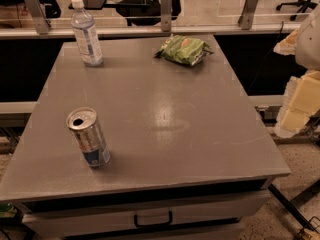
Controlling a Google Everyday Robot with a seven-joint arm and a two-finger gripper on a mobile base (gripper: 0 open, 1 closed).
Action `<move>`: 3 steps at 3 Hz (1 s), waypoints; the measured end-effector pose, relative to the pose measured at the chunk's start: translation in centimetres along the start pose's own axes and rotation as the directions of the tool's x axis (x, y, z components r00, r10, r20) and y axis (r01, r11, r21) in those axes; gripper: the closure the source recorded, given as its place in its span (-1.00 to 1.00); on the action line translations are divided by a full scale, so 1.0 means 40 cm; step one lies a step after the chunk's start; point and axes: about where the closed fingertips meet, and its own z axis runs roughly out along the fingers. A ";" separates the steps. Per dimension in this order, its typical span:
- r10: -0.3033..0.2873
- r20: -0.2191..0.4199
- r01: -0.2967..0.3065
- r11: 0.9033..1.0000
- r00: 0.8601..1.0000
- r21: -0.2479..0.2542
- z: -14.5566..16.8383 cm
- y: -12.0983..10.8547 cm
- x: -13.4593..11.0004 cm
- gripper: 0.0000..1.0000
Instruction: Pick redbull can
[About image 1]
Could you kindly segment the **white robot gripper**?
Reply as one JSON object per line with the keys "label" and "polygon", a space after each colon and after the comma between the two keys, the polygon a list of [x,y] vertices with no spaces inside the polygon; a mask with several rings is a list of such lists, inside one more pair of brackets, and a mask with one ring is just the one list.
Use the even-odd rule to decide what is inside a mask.
{"label": "white robot gripper", "polygon": [[296,62],[308,70],[301,77],[292,76],[286,85],[283,104],[276,119],[276,135],[291,138],[320,110],[320,5],[278,42],[273,51],[294,55]]}

